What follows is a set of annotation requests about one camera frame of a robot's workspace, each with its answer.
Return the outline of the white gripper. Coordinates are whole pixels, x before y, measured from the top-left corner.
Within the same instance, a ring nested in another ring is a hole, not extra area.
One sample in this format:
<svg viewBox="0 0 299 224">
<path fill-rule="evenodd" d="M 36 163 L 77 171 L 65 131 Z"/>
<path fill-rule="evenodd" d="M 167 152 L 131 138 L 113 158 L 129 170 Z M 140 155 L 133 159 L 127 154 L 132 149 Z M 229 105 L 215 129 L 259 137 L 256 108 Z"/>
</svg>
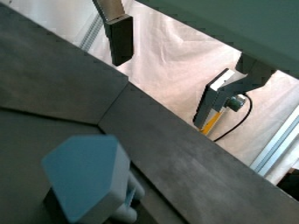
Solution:
<svg viewBox="0 0 299 224">
<path fill-rule="evenodd" d="M 299 0 L 136 0 L 299 79 Z"/>
</svg>

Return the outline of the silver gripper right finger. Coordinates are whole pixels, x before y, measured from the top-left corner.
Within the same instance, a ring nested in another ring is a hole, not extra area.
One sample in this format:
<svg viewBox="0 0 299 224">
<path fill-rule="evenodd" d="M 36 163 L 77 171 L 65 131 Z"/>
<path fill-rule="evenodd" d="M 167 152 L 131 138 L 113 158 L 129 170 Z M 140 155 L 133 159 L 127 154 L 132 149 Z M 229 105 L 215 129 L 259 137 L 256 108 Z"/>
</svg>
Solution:
<svg viewBox="0 0 299 224">
<path fill-rule="evenodd" d="M 201 129 L 211 110 L 220 112 L 232 96 L 261 88 L 275 72 L 272 66 L 241 53 L 235 68 L 225 68 L 205 85 L 192 118 L 193 125 Z"/>
</svg>

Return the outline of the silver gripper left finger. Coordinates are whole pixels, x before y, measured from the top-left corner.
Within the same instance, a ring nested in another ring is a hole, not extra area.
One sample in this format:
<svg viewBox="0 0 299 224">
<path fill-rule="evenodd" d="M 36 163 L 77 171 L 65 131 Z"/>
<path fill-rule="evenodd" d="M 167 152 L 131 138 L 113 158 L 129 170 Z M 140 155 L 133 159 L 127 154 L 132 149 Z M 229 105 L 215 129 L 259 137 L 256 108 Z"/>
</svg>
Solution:
<svg viewBox="0 0 299 224">
<path fill-rule="evenodd" d="M 120 66 L 133 56 L 133 17 L 125 14 L 121 0 L 92 0 L 104 21 L 112 64 Z"/>
</svg>

